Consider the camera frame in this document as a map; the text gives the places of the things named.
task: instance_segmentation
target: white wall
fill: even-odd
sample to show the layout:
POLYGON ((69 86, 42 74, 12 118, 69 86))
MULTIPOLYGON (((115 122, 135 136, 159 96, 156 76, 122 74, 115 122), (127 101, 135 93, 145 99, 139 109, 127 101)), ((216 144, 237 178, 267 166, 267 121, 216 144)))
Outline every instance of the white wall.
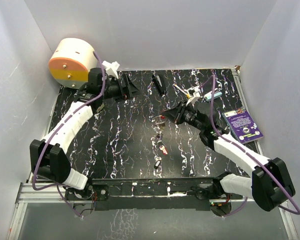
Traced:
POLYGON ((88 41, 121 69, 241 65, 276 0, 25 0, 54 51, 88 41))
POLYGON ((0 0, 0 240, 30 173, 29 145, 42 136, 57 97, 51 55, 24 1, 0 0))
MULTIPOLYGON (((300 206, 300 0, 278 0, 241 68, 264 153, 282 158, 300 206)), ((300 236, 300 216, 293 221, 300 236)))

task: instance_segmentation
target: black and white marble surface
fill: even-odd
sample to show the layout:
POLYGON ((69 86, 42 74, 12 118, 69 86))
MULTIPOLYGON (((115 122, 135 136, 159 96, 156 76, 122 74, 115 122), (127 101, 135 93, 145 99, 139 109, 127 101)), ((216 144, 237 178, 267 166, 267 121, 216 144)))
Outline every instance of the black and white marble surface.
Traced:
MULTIPOLYGON (((206 147, 199 131, 186 123, 166 122, 161 140, 168 155, 162 154, 156 140, 158 129, 152 123, 153 118, 186 100, 173 84, 184 89, 199 86, 212 73, 222 92, 215 100, 214 109, 219 113, 218 124, 225 128, 222 113, 242 106, 231 69, 129 71, 141 95, 119 103, 112 99, 104 101, 104 110, 82 127, 68 149, 72 167, 94 179, 216 177, 224 171, 244 175, 232 161, 206 147), (166 96, 159 95, 152 82, 153 73, 165 76, 166 96), (157 170, 154 169, 156 156, 162 157, 157 170)), ((211 87, 212 83, 208 83, 203 93, 210 92, 211 87)), ((75 93, 74 89, 60 88, 51 129, 68 111, 75 93)), ((208 103, 195 104, 199 110, 207 107, 208 103)), ((256 150, 254 142, 247 146, 256 150)))

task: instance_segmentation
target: metal frame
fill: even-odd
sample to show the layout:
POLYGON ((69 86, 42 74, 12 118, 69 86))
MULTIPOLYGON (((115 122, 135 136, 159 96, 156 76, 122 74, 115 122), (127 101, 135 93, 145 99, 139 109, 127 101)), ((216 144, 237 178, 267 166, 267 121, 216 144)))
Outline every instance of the metal frame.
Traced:
MULTIPOLYGON (((242 90, 240 76, 234 68, 229 67, 229 69, 231 69, 231 71, 232 71, 234 82, 237 87, 240 99, 242 101, 242 105, 247 109, 247 111, 249 111, 247 103, 246 103, 246 99, 244 97, 244 93, 242 90)), ((51 123, 53 112, 55 109, 55 105, 56 105, 56 103, 52 107, 52 110, 51 110, 51 113, 49 116, 50 118, 49 118, 47 127, 43 133, 43 136, 46 135, 49 131, 50 123, 51 123)), ((260 143, 258 140, 256 141, 256 148, 257 148, 258 153, 263 155, 263 151, 261 149, 261 146, 260 146, 260 143)), ((32 176, 33 176, 32 173, 30 173, 29 182, 31 182, 32 176)), ((48 184, 49 183, 37 183, 36 185, 38 187, 43 187, 48 184)), ((60 188, 60 191, 62 194, 65 194, 65 192, 66 192, 63 188, 60 188)), ((210 201, 218 203, 218 202, 223 202, 224 200, 211 199, 210 201)), ((231 202, 242 202, 242 201, 243 201, 242 199, 231 200, 231 202)), ((91 203, 90 200, 89 201, 88 200, 73 200, 73 201, 70 200, 69 202, 76 203, 76 204, 90 204, 91 203)), ((33 190, 31 183, 21 183, 19 192, 18 192, 18 196, 16 199, 14 213, 12 216, 10 232, 7 237, 8 240, 17 240, 18 239, 21 228, 22 228, 22 224, 23 224, 23 221, 25 218, 25 214, 27 211, 27 206, 28 206, 28 204, 31 204, 31 203, 43 203, 43 204, 63 203, 63 200, 61 199, 56 187, 49 187, 42 191, 35 191, 35 190, 33 190)), ((288 202, 285 202, 282 205, 284 207, 287 207, 288 202)), ((299 240, 295 225, 294 225, 292 217, 291 217, 291 214, 281 208, 280 208, 280 214, 281 214, 284 226, 285 226, 285 230, 288 235, 288 239, 289 240, 299 240)))

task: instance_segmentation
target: purple cable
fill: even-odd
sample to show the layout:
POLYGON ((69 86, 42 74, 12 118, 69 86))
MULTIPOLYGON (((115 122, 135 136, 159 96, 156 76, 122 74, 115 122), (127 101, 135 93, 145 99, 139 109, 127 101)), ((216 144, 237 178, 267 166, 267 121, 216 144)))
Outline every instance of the purple cable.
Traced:
MULTIPOLYGON (((215 96, 215 87, 216 87, 216 76, 214 74, 212 75, 212 79, 213 79, 213 81, 212 81, 211 103, 210 103, 210 121, 211 121, 213 130, 216 132, 216 134, 220 138, 222 138, 224 141, 226 141, 226 142, 228 142, 228 143, 236 146, 238 149, 240 149, 242 152, 244 152, 247 156, 249 156, 257 165, 259 165, 262 168, 262 170, 265 171, 270 176, 270 178, 275 182, 275 184, 281 189, 281 191, 284 193, 284 195, 292 203, 292 205, 294 206, 294 208, 295 208, 296 211, 291 210, 289 208, 286 208, 284 206, 279 206, 279 208, 281 208, 283 210, 286 210, 286 211, 288 211, 288 212, 290 212, 292 214, 300 215, 300 208, 298 207, 298 205, 296 204, 296 202, 293 200, 293 198, 289 195, 289 193, 285 190, 285 188, 281 185, 281 183, 276 179, 276 177, 261 162, 259 162, 254 156, 252 156, 250 153, 246 152, 239 144, 237 144, 236 142, 232 142, 232 141, 226 139, 217 130, 217 128, 215 126, 215 123, 214 123, 214 120, 213 120, 214 96, 215 96)), ((230 215, 235 214, 238 211, 240 211, 244 207, 244 205, 247 203, 247 200, 248 200, 248 198, 246 198, 246 200, 243 202, 243 204, 238 209, 236 209, 233 213, 231 212, 231 213, 225 215, 225 217, 226 216, 230 216, 230 215)))
POLYGON ((201 84, 200 89, 202 89, 207 84, 207 82, 209 82, 212 78, 213 78, 213 75, 211 75, 207 81, 205 81, 204 83, 201 84))
MULTIPOLYGON (((102 97, 102 95, 104 94, 104 91, 105 91, 105 87, 106 87, 106 74, 105 74, 105 69, 102 65, 102 61, 100 59, 100 57, 98 56, 98 54, 93 51, 93 55, 95 56, 95 58, 98 60, 100 66, 101 66, 101 72, 102 72, 102 87, 101 87, 101 91, 99 93, 98 96, 94 97, 93 99, 85 102, 84 104, 82 104, 81 106, 79 106, 76 110, 73 111, 73 114, 77 113, 80 109, 82 109, 84 106, 87 106, 88 104, 94 102, 95 100, 99 99, 102 97)), ((69 115, 69 117, 64 121, 65 123, 72 117, 73 115, 69 115)), ((54 136, 56 134, 58 134, 59 130, 64 126, 65 124, 64 123, 61 123, 59 125, 59 127, 51 134, 51 136, 48 138, 48 140, 46 141, 45 145, 43 146, 43 149, 39 155, 39 158, 38 158, 38 161, 36 163, 36 166, 35 166, 35 169, 34 169, 34 172, 33 172, 33 179, 32 179, 32 188, 36 191, 40 191, 40 190, 43 190, 43 189, 46 189, 46 188, 49 188, 49 187, 53 187, 53 186, 56 186, 57 187, 57 190, 61 196, 61 198, 65 201, 65 203, 71 207, 70 203, 68 203, 68 201, 64 198, 64 196, 61 194, 60 190, 59 190, 59 184, 58 183, 52 183, 52 184, 49 184, 49 185, 46 185, 46 186, 43 186, 43 187, 36 187, 36 180, 37 180, 37 174, 38 174, 38 170, 39 170, 39 167, 40 167, 40 164, 41 164, 41 161, 42 159, 44 158, 44 155, 45 155, 45 152, 51 142, 51 140, 54 138, 54 136)), ((77 214, 79 217, 81 217, 81 214, 79 214, 77 211, 75 211, 72 207, 71 209, 74 211, 75 214, 77 214)))

